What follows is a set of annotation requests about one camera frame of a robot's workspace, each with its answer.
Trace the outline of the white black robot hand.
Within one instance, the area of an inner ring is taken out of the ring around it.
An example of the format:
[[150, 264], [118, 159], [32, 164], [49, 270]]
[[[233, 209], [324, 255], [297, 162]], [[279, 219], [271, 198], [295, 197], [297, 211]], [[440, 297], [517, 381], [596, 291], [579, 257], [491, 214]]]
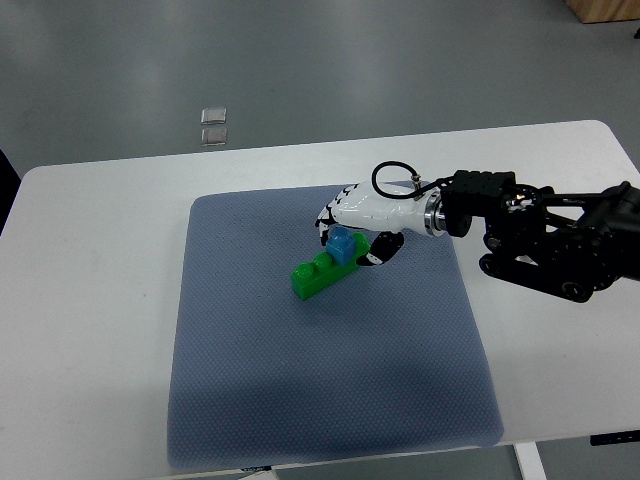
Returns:
[[413, 231], [427, 237], [438, 237], [444, 228], [438, 225], [440, 193], [431, 189], [418, 199], [407, 198], [411, 190], [391, 187], [385, 197], [374, 190], [369, 181], [342, 189], [319, 213], [315, 226], [320, 241], [326, 245], [330, 230], [339, 225], [351, 229], [376, 232], [378, 236], [369, 251], [356, 260], [359, 266], [378, 266], [388, 262], [404, 245], [403, 232]]

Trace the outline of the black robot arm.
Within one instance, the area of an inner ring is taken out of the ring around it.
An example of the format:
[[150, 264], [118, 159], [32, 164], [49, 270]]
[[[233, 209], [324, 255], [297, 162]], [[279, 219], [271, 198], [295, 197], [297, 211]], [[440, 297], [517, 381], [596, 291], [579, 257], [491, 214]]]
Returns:
[[600, 193], [559, 194], [512, 172], [459, 170], [439, 183], [452, 237], [485, 222], [490, 277], [576, 303], [620, 278], [639, 277], [639, 190], [624, 181]]

